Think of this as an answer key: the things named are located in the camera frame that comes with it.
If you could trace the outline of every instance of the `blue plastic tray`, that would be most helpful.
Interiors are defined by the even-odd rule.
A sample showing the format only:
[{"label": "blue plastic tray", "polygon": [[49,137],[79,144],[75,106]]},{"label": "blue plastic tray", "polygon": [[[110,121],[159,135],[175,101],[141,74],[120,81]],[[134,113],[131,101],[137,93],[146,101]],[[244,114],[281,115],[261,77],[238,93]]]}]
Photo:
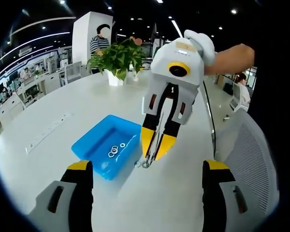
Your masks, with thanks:
[{"label": "blue plastic tray", "polygon": [[[140,125],[108,115],[73,144],[72,151],[81,160],[92,161],[93,170],[103,178],[112,180],[139,145],[140,133]],[[118,146],[118,153],[109,158],[114,145]]]}]

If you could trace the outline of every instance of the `black cable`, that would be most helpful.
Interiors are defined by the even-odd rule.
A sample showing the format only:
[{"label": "black cable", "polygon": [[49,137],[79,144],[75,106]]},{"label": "black cable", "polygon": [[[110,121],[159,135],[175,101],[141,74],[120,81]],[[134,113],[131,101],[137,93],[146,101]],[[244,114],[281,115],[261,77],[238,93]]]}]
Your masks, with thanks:
[{"label": "black cable", "polygon": [[207,93],[205,81],[203,81],[203,85],[204,85],[204,89],[205,89],[205,93],[206,93],[206,98],[207,98],[207,102],[208,102],[209,113],[210,113],[210,116],[212,118],[213,129],[214,129],[214,159],[215,159],[215,154],[216,154],[216,129],[215,129],[215,124],[214,124],[214,119],[213,119],[213,113],[212,113],[212,109],[211,109],[211,104],[209,103],[209,98],[208,98],[208,93]]}]

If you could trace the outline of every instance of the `desk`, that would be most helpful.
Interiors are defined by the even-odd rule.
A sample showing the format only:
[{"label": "desk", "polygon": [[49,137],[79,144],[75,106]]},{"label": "desk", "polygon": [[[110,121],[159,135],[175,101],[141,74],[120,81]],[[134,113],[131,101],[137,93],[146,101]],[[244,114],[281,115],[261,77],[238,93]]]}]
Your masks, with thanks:
[{"label": "desk", "polygon": [[[0,176],[22,213],[28,214],[36,196],[79,161],[71,146],[104,117],[113,114],[142,125],[142,97],[150,75],[150,71],[142,71],[139,82],[128,80],[122,87],[109,86],[100,73],[81,78],[41,98],[5,128],[0,135]],[[202,165],[213,158],[202,94],[198,94],[193,111],[188,124],[179,130],[174,147],[149,169],[133,168],[123,183],[106,181],[94,173],[94,231],[202,230]],[[27,155],[25,147],[32,138],[65,113],[74,116]]]},{"label": "desk", "polygon": [[32,86],[37,85],[39,87],[40,92],[42,91],[43,94],[46,95],[47,91],[45,89],[45,84],[44,84],[45,79],[46,78],[55,77],[55,76],[58,76],[58,75],[59,75],[59,73],[54,72],[54,73],[51,73],[51,74],[45,74],[44,73],[44,74],[41,74],[41,75],[39,75],[37,77],[32,77],[33,80],[30,83],[28,83],[26,85],[24,85],[22,83],[22,85],[17,89],[17,94],[20,97],[20,99],[22,101],[24,101],[26,99],[25,92],[29,88],[31,88]]}]

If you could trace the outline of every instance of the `white pillar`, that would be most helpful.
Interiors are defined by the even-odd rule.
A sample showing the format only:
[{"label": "white pillar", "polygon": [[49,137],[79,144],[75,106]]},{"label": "white pillar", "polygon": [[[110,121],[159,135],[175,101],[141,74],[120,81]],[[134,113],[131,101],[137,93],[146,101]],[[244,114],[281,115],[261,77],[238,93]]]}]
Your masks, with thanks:
[{"label": "white pillar", "polygon": [[112,31],[113,17],[97,12],[88,12],[74,22],[72,36],[72,61],[82,62],[87,65],[90,59],[90,41],[97,35],[97,27],[101,24],[107,24]]}]

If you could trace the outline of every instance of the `black ceiling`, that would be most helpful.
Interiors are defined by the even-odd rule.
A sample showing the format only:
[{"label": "black ceiling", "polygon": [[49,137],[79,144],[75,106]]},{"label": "black ceiling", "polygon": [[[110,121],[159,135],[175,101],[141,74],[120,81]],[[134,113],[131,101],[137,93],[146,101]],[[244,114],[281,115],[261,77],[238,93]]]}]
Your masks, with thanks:
[{"label": "black ceiling", "polygon": [[[70,32],[67,35],[40,39],[29,45],[37,50],[51,45],[72,45],[73,23],[89,11],[113,15],[116,21],[112,30],[114,35],[120,33],[131,36],[135,32],[137,38],[146,41],[151,37],[154,23],[157,24],[159,35],[169,40],[176,39],[178,33],[168,18],[172,16],[182,33],[191,29],[209,36],[214,35],[212,40],[215,50],[221,51],[240,43],[245,36],[253,33],[248,22],[253,19],[257,7],[254,0],[163,0],[163,3],[158,3],[157,0],[65,0],[65,4],[60,4],[60,0],[28,1],[11,28],[7,29],[6,40],[2,41],[0,48],[0,58],[25,42],[55,33]],[[231,14],[233,8],[238,11],[236,15]],[[48,21],[12,34],[41,20],[71,16],[76,19]],[[0,61],[0,70],[17,59],[18,53],[19,49],[16,49],[4,57]]]}]

